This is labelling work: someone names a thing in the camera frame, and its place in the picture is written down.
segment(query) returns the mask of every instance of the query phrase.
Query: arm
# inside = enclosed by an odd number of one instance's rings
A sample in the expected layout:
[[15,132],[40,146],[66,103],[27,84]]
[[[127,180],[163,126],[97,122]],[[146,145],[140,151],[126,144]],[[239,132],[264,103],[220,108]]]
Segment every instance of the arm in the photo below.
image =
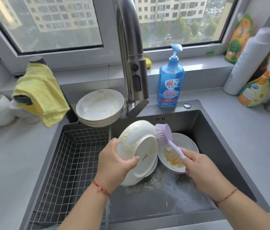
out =
[[[181,150],[187,157],[183,160],[186,174],[197,189],[209,194],[214,201],[222,200],[235,190],[208,156]],[[270,215],[239,190],[221,202],[219,208],[235,230],[270,230]]]
[[[112,139],[99,154],[95,182],[112,193],[137,165],[137,157],[124,161],[116,154],[117,139]],[[80,197],[58,230],[97,230],[100,228],[108,196],[91,184]]]

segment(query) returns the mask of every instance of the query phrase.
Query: building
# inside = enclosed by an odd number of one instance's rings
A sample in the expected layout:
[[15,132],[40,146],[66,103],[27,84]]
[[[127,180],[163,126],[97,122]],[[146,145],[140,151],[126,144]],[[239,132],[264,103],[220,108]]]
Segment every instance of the building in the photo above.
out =
[[24,0],[41,32],[98,27],[92,0]]
[[22,23],[8,0],[0,0],[0,22],[9,30],[14,30]]
[[203,17],[207,0],[133,0],[140,23],[152,23],[163,19],[173,21],[180,16],[186,23]]

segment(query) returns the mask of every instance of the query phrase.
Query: countertop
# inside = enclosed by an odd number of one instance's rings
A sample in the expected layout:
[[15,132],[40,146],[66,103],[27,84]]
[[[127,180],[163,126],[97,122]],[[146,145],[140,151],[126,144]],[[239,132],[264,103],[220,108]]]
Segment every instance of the countertop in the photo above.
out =
[[[270,113],[262,106],[246,108],[221,88],[181,92],[179,101],[198,99],[238,160],[270,205]],[[150,104],[156,104],[155,95]],[[62,125],[47,129],[21,120],[0,127],[0,229],[18,230],[54,135]],[[232,228],[226,220],[171,229]]]

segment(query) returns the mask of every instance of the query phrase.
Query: thin red string bracelet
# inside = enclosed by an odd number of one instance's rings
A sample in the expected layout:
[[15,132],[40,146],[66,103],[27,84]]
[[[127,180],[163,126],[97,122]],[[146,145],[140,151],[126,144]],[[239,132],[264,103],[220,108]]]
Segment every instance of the thin red string bracelet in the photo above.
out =
[[221,199],[220,201],[215,201],[215,204],[218,206],[220,203],[226,201],[229,197],[231,197],[236,191],[238,190],[237,187],[235,187],[235,189],[232,191],[232,193],[230,193],[228,196],[226,196],[225,198]]
[[102,186],[100,186],[98,183],[96,183],[94,180],[92,181],[93,184],[95,184],[98,187],[98,190],[102,190],[107,196],[110,196],[110,194],[103,189]]

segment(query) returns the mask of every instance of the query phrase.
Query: hand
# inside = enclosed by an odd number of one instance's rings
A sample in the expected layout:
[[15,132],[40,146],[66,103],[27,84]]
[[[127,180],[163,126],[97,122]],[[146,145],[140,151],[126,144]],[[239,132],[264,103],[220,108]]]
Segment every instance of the hand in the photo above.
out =
[[186,156],[182,161],[186,174],[193,179],[198,190],[209,194],[214,201],[220,201],[235,189],[207,155],[180,149]]
[[139,157],[127,161],[116,153],[117,139],[112,139],[99,154],[95,182],[112,193],[125,179],[126,174],[137,165]]

